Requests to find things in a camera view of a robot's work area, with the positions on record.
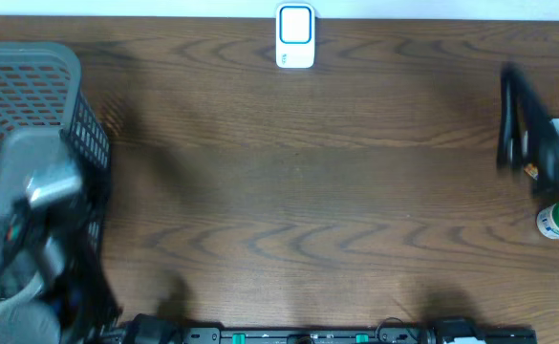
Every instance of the wooden surface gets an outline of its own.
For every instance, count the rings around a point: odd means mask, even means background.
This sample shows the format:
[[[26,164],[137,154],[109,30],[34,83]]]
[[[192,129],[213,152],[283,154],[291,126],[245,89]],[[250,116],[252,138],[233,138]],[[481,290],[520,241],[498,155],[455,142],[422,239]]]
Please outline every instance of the wooden surface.
[[[559,116],[559,23],[0,17],[62,42],[114,143],[103,263],[124,318],[375,326],[470,315],[559,343],[559,241],[499,176],[499,70]]]

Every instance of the bottle label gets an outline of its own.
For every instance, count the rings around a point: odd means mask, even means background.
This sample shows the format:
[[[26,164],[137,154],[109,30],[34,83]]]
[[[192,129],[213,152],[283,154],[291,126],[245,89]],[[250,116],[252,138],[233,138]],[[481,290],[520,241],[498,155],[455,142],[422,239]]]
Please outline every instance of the bottle label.
[[[549,239],[559,239],[559,226],[553,221],[553,208],[555,204],[542,210],[536,217],[538,230]]]

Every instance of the blue square outline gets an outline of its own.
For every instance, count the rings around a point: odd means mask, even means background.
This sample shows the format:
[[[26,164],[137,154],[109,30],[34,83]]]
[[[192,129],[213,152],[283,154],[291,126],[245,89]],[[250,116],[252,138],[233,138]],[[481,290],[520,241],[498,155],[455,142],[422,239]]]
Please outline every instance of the blue square outline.
[[[283,15],[282,12],[285,9],[307,9],[307,11],[309,11],[309,39],[307,39],[305,42],[286,42],[285,40],[283,40]],[[307,44],[309,42],[311,42],[311,34],[312,34],[312,15],[311,15],[311,9],[306,7],[306,6],[285,6],[283,8],[281,8],[281,10],[279,11],[279,40],[284,43],[284,44]]]

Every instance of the wood grain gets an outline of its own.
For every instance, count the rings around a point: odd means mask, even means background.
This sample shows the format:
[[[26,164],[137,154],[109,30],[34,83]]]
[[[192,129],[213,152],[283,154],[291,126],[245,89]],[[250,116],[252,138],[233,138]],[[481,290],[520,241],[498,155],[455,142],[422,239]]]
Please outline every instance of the wood grain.
[[[495,169],[502,62],[559,117],[559,23],[322,20],[313,68],[256,19],[0,17],[58,41],[114,143],[124,318],[374,326],[470,315],[559,343],[559,241]]]

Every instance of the blurry black object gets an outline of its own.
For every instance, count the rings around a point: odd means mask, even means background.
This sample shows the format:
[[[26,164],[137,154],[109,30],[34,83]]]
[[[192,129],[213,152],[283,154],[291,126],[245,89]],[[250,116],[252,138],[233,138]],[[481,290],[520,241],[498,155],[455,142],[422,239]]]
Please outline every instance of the blurry black object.
[[[515,65],[502,69],[502,121],[498,141],[498,168],[538,169],[532,194],[559,197],[559,134],[547,108]]]

